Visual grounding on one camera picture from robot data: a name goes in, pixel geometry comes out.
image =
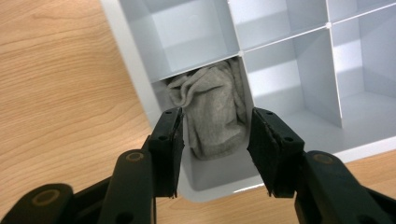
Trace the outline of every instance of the storage box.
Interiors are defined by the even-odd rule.
[[[276,112],[305,150],[353,161],[396,148],[396,1],[102,4],[152,126],[174,107],[167,78],[238,57],[247,111]],[[203,202],[262,185],[248,138],[213,161],[197,160],[186,143],[179,181],[185,198]]]

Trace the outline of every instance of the wooden surface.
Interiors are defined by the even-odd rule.
[[[26,192],[111,175],[151,129],[99,1],[0,1],[0,219]],[[348,165],[396,198],[396,151]],[[296,223],[264,188],[209,203],[158,200],[159,223]]]

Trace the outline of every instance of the cloth fold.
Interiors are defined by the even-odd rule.
[[[246,107],[237,58],[172,79],[168,92],[183,107],[190,147],[200,160],[230,155],[246,135]]]

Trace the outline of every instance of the fabric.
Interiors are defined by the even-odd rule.
[[[173,103],[184,109],[190,147],[200,160],[233,153],[246,135],[246,108],[237,58],[175,77]]]

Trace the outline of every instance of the white container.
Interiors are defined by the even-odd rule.
[[[296,2],[102,0],[152,126],[174,107],[166,78],[239,57],[247,111],[276,112],[305,150],[354,161],[396,148],[396,1]],[[247,145],[213,161],[186,147],[180,193],[204,202],[262,185]]]

